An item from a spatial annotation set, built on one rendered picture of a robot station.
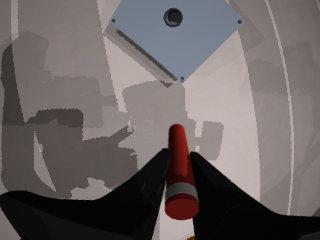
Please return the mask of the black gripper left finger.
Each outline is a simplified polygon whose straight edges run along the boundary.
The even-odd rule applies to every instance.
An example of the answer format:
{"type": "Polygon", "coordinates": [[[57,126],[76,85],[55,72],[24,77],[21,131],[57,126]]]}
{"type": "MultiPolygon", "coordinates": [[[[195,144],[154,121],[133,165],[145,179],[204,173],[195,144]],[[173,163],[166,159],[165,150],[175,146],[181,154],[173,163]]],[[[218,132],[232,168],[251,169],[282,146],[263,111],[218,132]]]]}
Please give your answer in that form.
{"type": "Polygon", "coordinates": [[[52,199],[27,191],[0,195],[0,209],[31,240],[152,240],[169,164],[169,148],[120,187],[95,200],[52,199]]]}

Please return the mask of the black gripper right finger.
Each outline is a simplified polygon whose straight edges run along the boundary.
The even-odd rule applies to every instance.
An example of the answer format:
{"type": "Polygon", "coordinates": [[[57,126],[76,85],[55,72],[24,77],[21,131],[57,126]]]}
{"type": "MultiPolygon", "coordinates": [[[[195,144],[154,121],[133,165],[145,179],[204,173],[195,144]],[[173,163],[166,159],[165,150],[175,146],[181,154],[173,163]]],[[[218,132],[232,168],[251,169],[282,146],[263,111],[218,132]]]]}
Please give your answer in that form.
{"type": "Polygon", "coordinates": [[[189,156],[200,205],[192,219],[196,240],[320,240],[320,216],[275,213],[237,188],[199,152],[189,156]]]}

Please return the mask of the dark red peg with grey band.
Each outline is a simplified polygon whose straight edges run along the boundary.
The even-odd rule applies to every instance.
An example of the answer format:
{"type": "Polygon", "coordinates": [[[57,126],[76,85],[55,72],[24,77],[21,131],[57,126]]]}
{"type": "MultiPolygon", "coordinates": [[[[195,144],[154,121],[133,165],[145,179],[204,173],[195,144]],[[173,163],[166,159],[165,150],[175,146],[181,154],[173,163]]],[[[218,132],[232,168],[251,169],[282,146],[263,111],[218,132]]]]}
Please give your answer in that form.
{"type": "Polygon", "coordinates": [[[169,164],[165,180],[164,211],[173,220],[193,219],[199,213],[199,199],[192,175],[184,128],[173,124],[168,129],[169,164]]]}

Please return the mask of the dark grey square panel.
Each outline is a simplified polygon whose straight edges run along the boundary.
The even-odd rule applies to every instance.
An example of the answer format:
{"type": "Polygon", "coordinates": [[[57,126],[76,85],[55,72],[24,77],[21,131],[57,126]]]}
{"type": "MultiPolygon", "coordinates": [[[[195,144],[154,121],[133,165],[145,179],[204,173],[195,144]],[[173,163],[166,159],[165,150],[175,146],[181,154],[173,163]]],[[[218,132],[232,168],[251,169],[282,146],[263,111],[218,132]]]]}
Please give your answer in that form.
{"type": "Polygon", "coordinates": [[[227,0],[121,0],[109,23],[183,83],[245,21],[227,0]]]}

